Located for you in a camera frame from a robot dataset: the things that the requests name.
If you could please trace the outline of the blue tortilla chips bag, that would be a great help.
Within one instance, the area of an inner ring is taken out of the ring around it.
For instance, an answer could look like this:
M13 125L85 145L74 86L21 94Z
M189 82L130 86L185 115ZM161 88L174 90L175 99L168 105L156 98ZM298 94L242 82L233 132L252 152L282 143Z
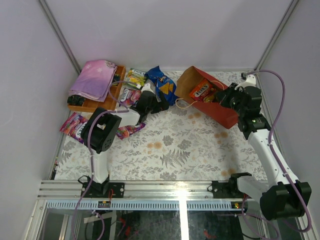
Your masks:
M156 93L159 97L163 94L170 106L173 106L176 103L176 99L178 98L175 95L177 86L171 78L161 71L159 66L148 70L144 74L144 77L154 84Z

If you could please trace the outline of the green Fox's candy bag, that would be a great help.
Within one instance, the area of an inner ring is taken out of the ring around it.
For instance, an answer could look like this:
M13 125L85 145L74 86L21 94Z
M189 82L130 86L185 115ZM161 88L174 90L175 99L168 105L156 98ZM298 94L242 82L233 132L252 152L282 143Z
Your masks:
M127 81L127 84L130 86L141 88L146 82L145 74L145 71L131 68L125 77L125 81Z

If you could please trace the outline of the red paper bag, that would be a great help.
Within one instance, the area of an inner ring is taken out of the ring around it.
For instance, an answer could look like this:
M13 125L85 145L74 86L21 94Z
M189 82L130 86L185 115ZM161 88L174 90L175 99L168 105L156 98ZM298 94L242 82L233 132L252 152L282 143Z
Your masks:
M214 119L221 126L230 129L238 122L237 113L230 109L222 107L218 102L195 102L189 95L191 91L203 80L208 80L218 90L227 89L227 85L209 75L208 73L191 66L183 72L177 80L176 90L174 94L191 104L193 107Z

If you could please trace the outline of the wooden organizer tray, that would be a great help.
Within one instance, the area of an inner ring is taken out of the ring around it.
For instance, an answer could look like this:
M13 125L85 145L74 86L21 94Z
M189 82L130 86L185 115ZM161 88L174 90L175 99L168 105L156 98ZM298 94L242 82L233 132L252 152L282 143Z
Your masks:
M118 65L115 74L119 75L120 80L123 81L126 75L126 67L123 65ZM110 87L110 92L113 97L118 99L121 92L122 85L123 85L122 83L118 83L117 85L113 85ZM70 104L68 104L67 106L71 111L75 111L75 112L93 113L96 110L96 108L99 108L99 107L104 108L106 110L113 111L116 108L117 102L112 98L112 96L108 93L104 102L85 99L82 106L75 106Z

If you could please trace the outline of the purple Fox's candy bag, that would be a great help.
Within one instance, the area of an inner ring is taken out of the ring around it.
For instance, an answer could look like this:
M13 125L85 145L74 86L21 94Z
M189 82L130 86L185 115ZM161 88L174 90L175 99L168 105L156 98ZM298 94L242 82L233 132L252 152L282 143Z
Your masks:
M83 144L84 140L81 138L81 133L83 128L86 126L87 122L87 118L74 112L64 122L59 131Z

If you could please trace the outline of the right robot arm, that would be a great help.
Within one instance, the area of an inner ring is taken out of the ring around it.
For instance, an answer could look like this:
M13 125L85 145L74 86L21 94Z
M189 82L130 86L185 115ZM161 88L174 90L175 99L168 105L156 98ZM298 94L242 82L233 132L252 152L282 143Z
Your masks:
M227 188L229 194L236 198L246 194L257 201L269 221L304 216L312 189L291 171L275 144L271 126L261 114L261 90L254 85L238 87L233 83L218 92L216 100L237 113L238 128L256 152L268 181L263 184L247 172L233 174Z

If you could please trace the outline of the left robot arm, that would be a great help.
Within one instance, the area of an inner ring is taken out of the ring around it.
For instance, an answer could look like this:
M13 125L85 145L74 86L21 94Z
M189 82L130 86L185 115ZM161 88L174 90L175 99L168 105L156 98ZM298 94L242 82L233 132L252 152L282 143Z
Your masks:
M94 182L92 191L98 197L105 197L110 190L106 182L109 178L107 167L107 151L114 142L117 131L121 127L138 126L149 114L155 114L169 108L165 94L156 94L145 90L139 100L125 110L106 110L96 108L82 129L80 137L90 152L90 181Z

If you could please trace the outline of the orange Fox's candy bag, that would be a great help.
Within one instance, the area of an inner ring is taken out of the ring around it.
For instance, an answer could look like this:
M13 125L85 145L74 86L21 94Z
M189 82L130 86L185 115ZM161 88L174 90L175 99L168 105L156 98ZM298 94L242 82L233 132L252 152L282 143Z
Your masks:
M211 103L214 101L217 88L204 78L190 93L189 96L196 102Z

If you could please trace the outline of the folded purple cloth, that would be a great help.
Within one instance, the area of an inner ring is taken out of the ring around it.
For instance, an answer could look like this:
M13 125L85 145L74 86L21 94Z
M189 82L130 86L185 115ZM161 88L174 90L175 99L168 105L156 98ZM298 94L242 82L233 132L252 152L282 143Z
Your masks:
M118 66L107 60L87 61L80 75L68 91L96 102L104 102Z

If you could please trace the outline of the dark patterned cloth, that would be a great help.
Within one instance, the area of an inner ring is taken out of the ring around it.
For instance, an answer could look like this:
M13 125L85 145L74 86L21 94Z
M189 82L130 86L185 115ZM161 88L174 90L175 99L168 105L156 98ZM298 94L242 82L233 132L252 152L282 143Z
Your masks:
M86 98L80 95L71 95L67 98L67 104L70 106L79 106L81 107Z

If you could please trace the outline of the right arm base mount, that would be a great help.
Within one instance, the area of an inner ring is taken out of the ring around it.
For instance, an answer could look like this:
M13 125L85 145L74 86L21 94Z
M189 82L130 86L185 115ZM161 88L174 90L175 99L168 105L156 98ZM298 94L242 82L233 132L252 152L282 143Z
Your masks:
M242 199L244 197L237 185L228 181L212 181L211 188L214 199Z

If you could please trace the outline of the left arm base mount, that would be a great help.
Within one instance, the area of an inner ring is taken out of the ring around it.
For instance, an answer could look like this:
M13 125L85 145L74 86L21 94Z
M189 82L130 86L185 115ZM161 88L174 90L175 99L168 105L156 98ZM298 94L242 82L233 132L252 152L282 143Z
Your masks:
M110 182L108 179L103 183L93 181L84 195L85 198L123 198L125 192L124 182Z

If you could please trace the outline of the aluminium frame rail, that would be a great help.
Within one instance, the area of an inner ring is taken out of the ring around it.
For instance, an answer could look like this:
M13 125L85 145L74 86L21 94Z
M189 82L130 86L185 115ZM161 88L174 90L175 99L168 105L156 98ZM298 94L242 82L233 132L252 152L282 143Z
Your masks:
M213 197L211 181L114 181L125 183L123 198L81 198L76 180L44 180L38 200L49 208L80 210L178 210L186 202L192 211L240 211L243 198Z

